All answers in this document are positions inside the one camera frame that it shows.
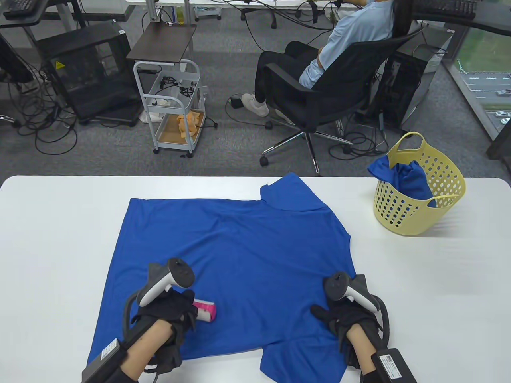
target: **keyboard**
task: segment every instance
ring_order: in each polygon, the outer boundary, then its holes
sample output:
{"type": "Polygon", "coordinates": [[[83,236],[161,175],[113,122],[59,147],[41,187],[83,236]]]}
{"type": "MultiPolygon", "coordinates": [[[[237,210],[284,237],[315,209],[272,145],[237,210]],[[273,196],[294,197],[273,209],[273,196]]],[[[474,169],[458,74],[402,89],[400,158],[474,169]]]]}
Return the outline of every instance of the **keyboard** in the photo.
{"type": "Polygon", "coordinates": [[[11,0],[4,16],[8,20],[31,16],[38,4],[39,0],[11,0]]]}
{"type": "Polygon", "coordinates": [[[415,0],[415,13],[454,16],[467,20],[476,17],[478,1],[475,0],[415,0]]]}

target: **blue t-shirt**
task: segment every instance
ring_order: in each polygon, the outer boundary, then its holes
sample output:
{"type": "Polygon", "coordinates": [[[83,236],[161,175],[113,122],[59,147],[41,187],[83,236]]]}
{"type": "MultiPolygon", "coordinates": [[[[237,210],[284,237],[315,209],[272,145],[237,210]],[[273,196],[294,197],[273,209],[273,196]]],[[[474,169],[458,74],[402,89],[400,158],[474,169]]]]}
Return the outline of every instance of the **blue t-shirt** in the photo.
{"type": "Polygon", "coordinates": [[[122,339],[123,307],[146,284],[148,264],[171,257],[192,267],[196,298],[217,306],[214,322],[187,333],[183,359],[262,347],[261,371],[277,382],[340,381],[346,365],[339,341],[309,307],[326,306],[324,277],[355,276],[350,236],[295,174],[263,186],[259,201],[132,199],[89,363],[122,339]]]}
{"type": "Polygon", "coordinates": [[[312,88],[325,70],[354,42],[385,40],[392,36],[394,15],[392,0],[376,2],[368,0],[367,5],[337,22],[327,44],[317,59],[311,61],[300,76],[300,84],[312,88]]]}

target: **black glove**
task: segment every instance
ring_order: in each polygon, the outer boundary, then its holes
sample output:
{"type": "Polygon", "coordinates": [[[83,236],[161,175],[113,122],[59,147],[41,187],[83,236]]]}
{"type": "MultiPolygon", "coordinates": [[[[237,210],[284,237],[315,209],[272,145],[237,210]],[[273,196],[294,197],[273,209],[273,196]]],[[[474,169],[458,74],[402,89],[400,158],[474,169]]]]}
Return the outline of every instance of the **black glove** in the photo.
{"type": "Polygon", "coordinates": [[[323,322],[327,328],[339,339],[340,351],[345,356],[345,362],[348,366],[360,369],[355,351],[346,338],[347,331],[355,323],[360,324],[367,337],[377,350],[386,348],[379,330],[383,330],[375,314],[363,308],[356,302],[351,302],[348,298],[339,301],[333,301],[327,296],[327,305],[329,310],[315,304],[310,308],[311,314],[323,322]]]}
{"type": "Polygon", "coordinates": [[[174,333],[177,329],[182,332],[186,332],[190,328],[195,329],[197,308],[193,305],[194,298],[195,293],[192,290],[178,293],[174,289],[170,289],[168,292],[160,294],[147,306],[140,307],[138,313],[131,319],[131,323],[135,323],[141,317],[153,317],[172,324],[174,333]]]}
{"type": "Polygon", "coordinates": [[[184,334],[190,329],[195,329],[197,308],[193,305],[195,293],[185,290],[178,293],[174,289],[163,292],[147,306],[140,307],[138,313],[131,319],[131,323],[141,317],[153,317],[162,319],[172,324],[172,337],[160,347],[155,356],[149,361],[150,366],[156,368],[145,370],[164,374],[181,366],[182,358],[179,348],[184,343],[184,334]]]}

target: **yellow laundry basket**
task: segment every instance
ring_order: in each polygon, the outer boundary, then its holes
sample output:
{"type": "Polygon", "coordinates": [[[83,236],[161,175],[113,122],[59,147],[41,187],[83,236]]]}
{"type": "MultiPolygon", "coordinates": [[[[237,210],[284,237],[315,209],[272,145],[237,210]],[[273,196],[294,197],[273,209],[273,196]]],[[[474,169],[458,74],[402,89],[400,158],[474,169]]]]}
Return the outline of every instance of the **yellow laundry basket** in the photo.
{"type": "Polygon", "coordinates": [[[433,198],[429,200],[416,200],[400,193],[390,183],[378,181],[374,212],[378,221],[390,231],[401,235],[421,234],[465,194],[465,179],[459,169],[444,153],[428,145],[420,133],[406,133],[387,155],[390,168],[397,163],[417,161],[424,169],[433,193],[433,198]],[[399,150],[401,142],[411,135],[422,138],[421,146],[418,149],[399,150]],[[433,200],[436,207],[429,207],[433,200]]]}

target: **pink object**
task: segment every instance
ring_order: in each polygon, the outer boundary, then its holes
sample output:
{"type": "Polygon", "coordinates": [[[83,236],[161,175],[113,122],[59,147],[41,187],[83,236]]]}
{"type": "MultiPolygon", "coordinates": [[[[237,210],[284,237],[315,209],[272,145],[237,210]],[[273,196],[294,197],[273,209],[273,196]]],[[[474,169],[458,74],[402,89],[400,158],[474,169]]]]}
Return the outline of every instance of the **pink object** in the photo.
{"type": "Polygon", "coordinates": [[[195,299],[193,305],[197,307],[197,319],[204,322],[213,322],[217,316],[217,307],[213,302],[195,299]]]}

